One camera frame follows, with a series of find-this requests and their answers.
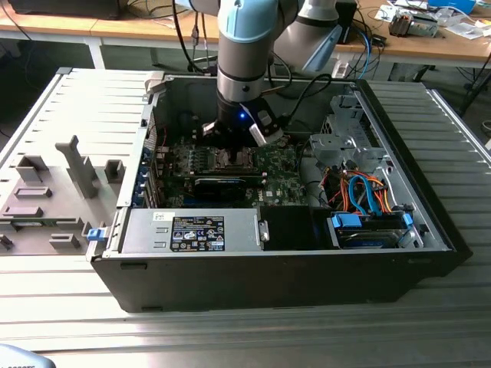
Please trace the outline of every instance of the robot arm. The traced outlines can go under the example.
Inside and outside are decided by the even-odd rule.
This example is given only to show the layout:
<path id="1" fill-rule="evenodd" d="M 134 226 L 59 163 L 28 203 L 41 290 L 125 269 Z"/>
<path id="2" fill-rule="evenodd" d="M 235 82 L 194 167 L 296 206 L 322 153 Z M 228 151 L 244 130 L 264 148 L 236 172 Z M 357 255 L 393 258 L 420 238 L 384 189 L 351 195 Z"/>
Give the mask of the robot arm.
<path id="1" fill-rule="evenodd" d="M 274 48 L 290 65 L 321 70 L 341 34 L 336 0 L 176 1 L 218 15 L 218 114 L 204 133 L 221 135 L 228 145 L 276 141 L 282 124 L 261 98 L 269 55 Z"/>

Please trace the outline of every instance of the wooden table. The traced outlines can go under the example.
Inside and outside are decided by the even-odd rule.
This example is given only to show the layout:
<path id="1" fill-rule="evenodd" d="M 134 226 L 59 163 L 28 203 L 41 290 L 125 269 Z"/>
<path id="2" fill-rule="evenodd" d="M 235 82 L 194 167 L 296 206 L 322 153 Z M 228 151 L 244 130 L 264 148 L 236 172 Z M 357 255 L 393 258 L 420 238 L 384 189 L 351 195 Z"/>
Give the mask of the wooden table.
<path id="1" fill-rule="evenodd" d="M 36 41 L 60 41 L 87 44 L 96 68 L 104 68 L 101 45 L 140 46 L 148 48 L 180 48 L 171 21 L 152 21 L 125 16 L 118 21 L 94 18 L 58 17 L 49 15 L 15 14 L 7 0 L 0 0 L 15 22 Z M 491 52 L 489 38 L 477 38 L 469 41 L 441 28 L 435 38 L 410 36 L 396 38 L 389 35 L 388 23 L 374 20 L 376 8 L 384 4 L 383 0 L 360 0 L 361 12 L 374 33 L 387 37 L 387 46 L 381 60 L 391 63 L 431 64 L 459 67 L 481 67 Z M 478 10 L 472 16 L 491 16 L 491 11 Z M 183 36 L 188 44 L 194 25 L 194 16 L 190 13 L 180 15 Z M 219 37 L 216 19 L 206 17 L 209 49 L 216 50 Z M 18 28 L 3 14 L 0 8 L 0 38 L 25 39 Z M 357 58 L 364 46 L 359 41 L 338 45 L 333 58 L 347 62 Z"/>

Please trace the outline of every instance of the blue cable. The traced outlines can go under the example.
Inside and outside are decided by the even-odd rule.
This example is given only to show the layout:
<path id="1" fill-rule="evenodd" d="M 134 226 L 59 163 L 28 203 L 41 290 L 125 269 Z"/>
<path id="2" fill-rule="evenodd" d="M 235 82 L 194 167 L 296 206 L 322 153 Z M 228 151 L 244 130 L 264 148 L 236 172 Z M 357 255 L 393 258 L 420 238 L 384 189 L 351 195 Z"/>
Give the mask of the blue cable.
<path id="1" fill-rule="evenodd" d="M 363 180 L 363 183 L 365 184 L 365 188 L 367 189 L 367 199 L 368 199 L 368 205 L 370 206 L 370 210 L 375 213 L 376 215 L 382 215 L 382 211 L 378 208 L 377 203 L 374 200 L 373 193 L 371 191 L 371 185 L 370 182 L 368 182 L 367 178 L 364 178 L 361 175 L 356 175 L 353 176 L 350 180 L 350 185 L 348 187 L 348 193 L 350 196 L 350 202 L 351 204 L 356 207 L 362 215 L 366 215 L 367 212 L 364 210 L 363 207 L 357 204 L 356 200 L 354 199 L 354 184 L 356 183 L 356 179 L 360 178 Z"/>
<path id="2" fill-rule="evenodd" d="M 355 30 L 363 37 L 363 39 L 365 40 L 365 45 L 367 46 L 367 60 L 365 61 L 365 66 L 360 74 L 360 77 L 358 77 L 358 79 L 361 79 L 363 77 L 363 74 L 365 74 L 365 72 L 367 71 L 368 63 L 370 63 L 371 46 L 367 35 L 360 31 L 358 28 L 355 28 Z"/>

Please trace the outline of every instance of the motherboard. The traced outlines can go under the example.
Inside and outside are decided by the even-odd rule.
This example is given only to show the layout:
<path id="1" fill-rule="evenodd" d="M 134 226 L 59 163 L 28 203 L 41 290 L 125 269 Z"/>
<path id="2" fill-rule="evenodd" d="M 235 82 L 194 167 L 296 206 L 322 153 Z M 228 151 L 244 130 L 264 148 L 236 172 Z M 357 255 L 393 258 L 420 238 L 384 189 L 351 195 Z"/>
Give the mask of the motherboard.
<path id="1" fill-rule="evenodd" d="M 280 140 L 231 153 L 185 140 L 168 147 L 161 179 L 167 208 L 305 205 L 295 146 Z"/>

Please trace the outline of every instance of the black cable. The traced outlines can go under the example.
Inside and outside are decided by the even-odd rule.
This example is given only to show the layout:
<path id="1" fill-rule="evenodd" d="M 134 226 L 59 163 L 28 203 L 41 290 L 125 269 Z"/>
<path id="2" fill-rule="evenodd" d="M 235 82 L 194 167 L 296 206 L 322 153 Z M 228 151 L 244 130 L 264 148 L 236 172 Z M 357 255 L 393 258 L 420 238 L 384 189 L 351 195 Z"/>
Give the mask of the black cable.
<path id="1" fill-rule="evenodd" d="M 469 90 L 471 91 L 470 95 L 464 100 L 462 107 L 460 108 L 460 116 L 466 113 L 469 106 L 474 102 L 474 100 L 477 98 L 477 96 L 479 96 L 479 94 L 484 90 L 484 88 L 486 88 L 489 81 L 491 81 L 491 71 L 488 72 L 488 74 L 484 77 L 484 79 L 479 83 L 477 88 Z"/>
<path id="2" fill-rule="evenodd" d="M 466 71 L 463 67 L 456 67 L 457 69 L 460 69 L 462 72 L 464 72 L 465 74 L 469 75 L 472 77 L 472 79 L 474 80 L 476 78 L 476 69 L 473 68 L 473 71 L 472 73 L 470 71 Z"/>
<path id="3" fill-rule="evenodd" d="M 358 28 L 356 25 L 355 25 L 354 27 L 355 27 L 355 28 L 357 28 L 359 31 L 361 31 L 361 32 L 362 32 L 362 33 L 363 33 L 363 34 L 364 34 L 364 35 L 367 37 L 367 39 L 370 39 L 370 38 L 368 38 L 368 35 L 367 35 L 365 32 L 363 32 L 363 30 L 361 30 L 360 28 Z M 363 52 L 360 54 L 360 56 L 358 57 L 358 60 L 356 61 L 356 63 L 354 64 L 354 66 L 353 66 L 353 67 L 351 67 L 351 66 L 349 66 L 349 65 L 348 65 L 348 66 L 349 66 L 349 68 L 350 68 L 351 70 L 349 71 L 348 75 L 347 75 L 346 77 L 344 77 L 345 79 L 348 79 L 348 78 L 351 76 L 351 73 L 352 73 L 353 71 L 354 71 L 354 76 L 353 76 L 353 78 L 354 78 L 354 79 L 356 79 L 356 73 L 358 72 L 358 69 L 357 69 L 358 64 L 360 64 L 361 58 L 362 58 L 362 57 L 363 57 L 363 55 L 365 55 L 365 54 L 367 53 L 367 51 L 368 51 L 368 48 L 367 48 L 367 45 L 365 44 L 365 42 L 363 42 L 363 44 L 364 44 L 364 50 L 363 50 Z"/>
<path id="4" fill-rule="evenodd" d="M 474 80 L 473 79 L 469 79 L 469 77 L 467 77 L 461 70 L 459 67 L 456 67 L 457 71 L 460 73 L 460 75 L 462 75 L 462 77 L 466 78 L 466 80 L 468 80 L 470 83 L 474 83 Z"/>
<path id="5" fill-rule="evenodd" d="M 484 77 L 484 79 L 479 83 L 478 87 L 474 89 L 474 86 L 476 85 L 476 82 L 479 80 L 481 77 L 481 74 L 485 71 L 487 64 L 489 63 L 489 60 L 491 59 L 491 52 L 489 53 L 486 62 L 484 63 L 483 67 L 479 70 L 479 73 L 476 75 L 476 79 L 472 84 L 470 85 L 469 90 L 467 90 L 466 96 L 463 98 L 462 105 L 460 105 L 460 116 L 463 116 L 469 106 L 474 102 L 476 97 L 481 93 L 481 91 L 486 87 L 486 85 L 489 82 L 489 79 L 491 78 L 491 71 Z"/>
<path id="6" fill-rule="evenodd" d="M 198 19 L 199 19 L 199 13 L 197 11 L 195 11 L 194 12 L 193 34 L 192 34 L 192 39 L 193 39 L 193 54 L 191 56 L 191 58 L 193 59 L 193 63 L 194 63 L 194 57 L 196 56 L 196 46 L 199 43 Z"/>
<path id="7" fill-rule="evenodd" d="M 361 23 L 364 27 L 364 30 L 365 30 L 365 34 L 367 36 L 370 36 L 368 39 L 371 39 L 371 37 L 374 35 L 373 32 L 371 31 L 370 29 L 370 26 L 367 24 L 367 22 L 365 21 L 365 17 L 363 16 L 363 14 L 361 13 L 360 9 L 357 8 L 356 9 L 357 13 L 360 15 L 360 18 L 361 18 L 361 21 L 358 21 L 357 19 L 353 19 L 354 21 L 357 21 L 359 23 Z"/>
<path id="8" fill-rule="evenodd" d="M 3 135 L 3 136 L 6 136 L 6 137 L 7 137 L 7 138 L 9 138 L 9 139 L 11 139 L 11 138 L 12 138 L 12 137 L 11 137 L 11 136 L 9 136 L 8 134 L 3 133 L 3 131 L 1 131 L 1 130 L 0 130 L 0 134 L 1 134 L 1 135 Z"/>
<path id="9" fill-rule="evenodd" d="M 131 10 L 132 5 L 141 4 L 141 3 L 145 4 L 145 8 L 146 8 L 148 15 L 137 14 L 135 11 Z M 171 8 L 171 7 L 172 7 L 172 5 L 159 5 L 159 6 L 156 6 L 156 7 L 150 9 L 148 7 L 148 0 L 134 0 L 133 2 L 131 2 L 127 5 L 127 11 L 132 16 L 134 16 L 135 18 L 139 18 L 139 19 L 161 19 L 161 18 L 172 17 L 173 13 L 170 12 L 169 14 L 155 15 L 155 16 L 152 16 L 152 14 L 159 9 Z M 182 13 L 185 13 L 188 11 L 189 11 L 189 9 L 184 9 L 184 10 L 178 11 L 177 14 L 179 15 L 179 14 L 182 14 Z"/>
<path id="10" fill-rule="evenodd" d="M 28 84 L 28 86 L 31 88 L 34 88 L 35 90 L 41 90 L 41 88 L 35 86 L 29 80 L 29 75 L 28 75 L 29 74 L 28 65 L 29 65 L 29 62 L 31 60 L 31 55 L 34 51 L 35 43 L 32 43 L 32 47 L 31 47 L 31 50 L 29 50 L 28 59 L 27 59 L 25 65 L 22 65 L 20 62 L 15 60 L 15 58 L 10 54 L 10 51 L 7 50 L 7 48 L 3 45 L 3 43 L 0 42 L 0 46 L 3 48 L 5 55 L 7 55 L 14 62 L 14 64 L 17 65 L 24 72 L 24 79 L 25 79 L 26 83 Z"/>
<path id="11" fill-rule="evenodd" d="M 206 35 L 205 13 L 201 13 L 201 26 L 203 27 L 203 39 L 205 40 L 206 65 L 209 68 L 208 36 Z"/>
<path id="12" fill-rule="evenodd" d="M 297 161 L 297 173 L 300 181 L 302 182 L 302 174 L 300 173 L 300 165 L 302 164 L 302 159 L 304 158 L 304 151 L 305 148 L 307 148 L 307 145 L 309 144 L 310 140 L 306 140 L 305 143 L 302 146 L 302 149 L 300 151 L 300 157 L 298 158 Z"/>
<path id="13" fill-rule="evenodd" d="M 5 13 L 5 15 L 7 15 L 7 18 L 10 19 L 10 21 L 12 23 L 14 23 L 15 27 L 17 27 L 17 29 L 22 32 L 22 34 L 29 40 L 29 41 L 32 41 L 32 38 L 30 38 L 28 36 L 27 33 L 24 32 L 24 30 L 15 22 L 15 20 L 12 19 L 12 17 L 9 15 L 9 13 L 7 13 L 7 9 L 5 9 L 5 5 L 3 3 L 3 1 L 0 1 L 0 5 L 2 5 L 2 9 L 3 9 L 3 12 Z"/>
<path id="14" fill-rule="evenodd" d="M 277 58 L 280 63 L 282 63 L 282 66 L 284 68 L 286 68 L 287 72 L 288 72 L 288 82 L 284 85 L 284 86 L 281 86 L 282 89 L 281 90 L 278 90 L 276 92 L 276 94 L 278 94 L 279 96 L 287 99 L 287 100 L 296 100 L 298 97 L 294 97 L 294 96 L 289 96 L 287 94 L 284 94 L 282 93 L 282 91 L 288 87 L 290 87 L 292 85 L 292 82 L 293 82 L 293 73 L 292 73 L 292 70 L 290 69 L 290 67 L 286 64 L 286 62 L 281 58 L 279 57 L 274 51 L 272 52 L 273 56 L 275 58 Z M 272 75 L 271 75 L 271 65 L 268 64 L 268 82 L 269 82 L 269 85 L 272 87 L 272 88 L 276 88 L 278 86 L 275 86 L 274 82 L 273 82 L 273 79 L 272 79 Z"/>
<path id="15" fill-rule="evenodd" d="M 0 5 L 2 6 L 2 9 L 3 9 L 3 12 L 5 13 L 5 15 L 7 16 L 8 19 L 10 19 L 10 21 L 15 25 L 15 27 L 20 31 L 22 32 L 22 34 L 29 40 L 29 41 L 32 41 L 32 38 L 29 37 L 29 35 L 27 33 L 25 33 L 25 31 L 21 28 L 20 25 L 17 24 L 17 22 L 12 19 L 12 17 L 7 13 L 7 9 L 5 9 L 5 5 L 3 3 L 2 0 L 0 0 Z M 56 65 L 56 63 L 53 61 L 53 59 L 51 59 L 51 57 L 46 54 L 45 52 L 43 52 L 43 54 L 46 56 L 47 59 L 49 59 L 49 61 L 55 66 L 55 67 L 58 67 Z"/>
<path id="16" fill-rule="evenodd" d="M 328 78 L 328 82 L 320 87 L 318 90 L 316 90 L 313 94 L 311 94 L 309 97 L 311 96 L 314 96 L 315 94 L 318 94 L 319 92 L 322 92 L 323 90 L 325 90 L 327 87 L 329 87 L 329 85 L 331 84 L 332 82 L 332 76 L 328 73 L 323 73 L 323 74 L 319 74 L 318 76 L 312 78 L 312 80 L 310 82 L 308 82 L 307 86 L 305 87 L 305 89 L 302 91 L 302 93 L 300 94 L 300 96 L 298 97 L 298 100 L 297 100 L 297 103 L 295 104 L 295 106 L 293 107 L 291 113 L 288 115 L 289 119 L 291 119 L 295 113 L 297 112 L 298 108 L 300 107 L 300 104 L 302 103 L 302 101 L 306 98 L 306 94 L 307 94 L 307 91 L 314 85 L 314 83 L 316 81 L 319 81 L 321 78 L 323 77 L 327 77 Z"/>
<path id="17" fill-rule="evenodd" d="M 204 74 L 204 70 L 201 69 L 200 67 L 198 67 L 194 63 L 194 61 L 191 59 L 191 57 L 189 56 L 189 54 L 186 50 L 186 45 L 184 44 L 183 33 L 181 32 L 181 27 L 179 24 L 179 18 L 177 17 L 176 0 L 172 0 L 172 13 L 173 13 L 173 18 L 174 18 L 174 25 L 176 26 L 177 37 L 179 38 L 179 43 L 181 44 L 181 48 L 183 49 L 183 53 L 187 59 L 187 62 L 193 67 L 194 71 L 198 71 L 198 72 Z"/>
<path id="18" fill-rule="evenodd" d="M 316 182 L 317 184 L 319 184 L 321 181 L 320 181 L 320 180 L 311 180 L 310 182 L 305 183 L 305 184 L 304 184 L 304 186 L 309 186 L 309 185 L 311 185 L 311 184 L 314 184 L 315 182 Z"/>

